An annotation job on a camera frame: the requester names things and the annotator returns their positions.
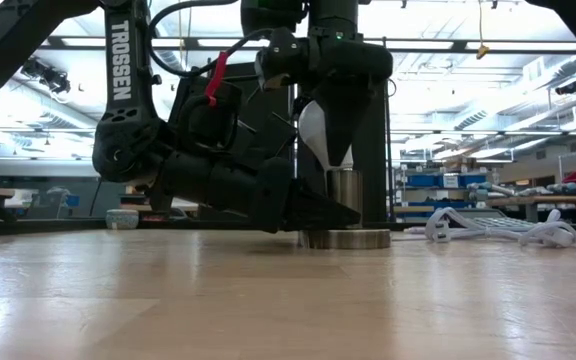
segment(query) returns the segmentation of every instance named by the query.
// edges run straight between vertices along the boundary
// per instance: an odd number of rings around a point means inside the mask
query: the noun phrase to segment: small container
[[[106,226],[111,230],[134,230],[139,225],[139,211],[115,209],[106,212]]]

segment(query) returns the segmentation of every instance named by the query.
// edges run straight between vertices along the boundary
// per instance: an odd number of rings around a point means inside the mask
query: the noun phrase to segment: red strap
[[[226,62],[228,61],[228,53],[222,51],[219,53],[217,58],[217,66],[215,67],[215,75],[210,80],[208,87],[206,87],[206,92],[204,93],[210,99],[210,107],[217,106],[217,99],[215,99],[215,92],[221,85],[221,81],[224,79],[226,74]]]

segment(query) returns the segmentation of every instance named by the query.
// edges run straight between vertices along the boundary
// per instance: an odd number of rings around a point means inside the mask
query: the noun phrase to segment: silver cylinder
[[[363,178],[361,172],[353,169],[335,169],[327,174],[328,197],[338,203],[355,210],[363,217],[364,197]]]

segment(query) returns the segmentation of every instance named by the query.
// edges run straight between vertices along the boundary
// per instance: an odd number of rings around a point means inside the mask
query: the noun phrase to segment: round metal base
[[[310,249],[386,249],[390,247],[390,230],[300,231],[299,245]]]

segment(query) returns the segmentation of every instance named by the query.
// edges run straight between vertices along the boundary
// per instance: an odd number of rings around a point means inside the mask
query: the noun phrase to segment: white cord bundle
[[[464,229],[450,229],[444,217],[454,220]],[[453,239],[485,236],[517,240],[521,246],[530,243],[543,244],[547,247],[569,247],[576,243],[576,231],[569,224],[559,221],[561,213],[553,210],[545,223],[534,227],[487,227],[471,221],[453,208],[438,209],[426,223],[426,238],[437,243],[447,243]]]

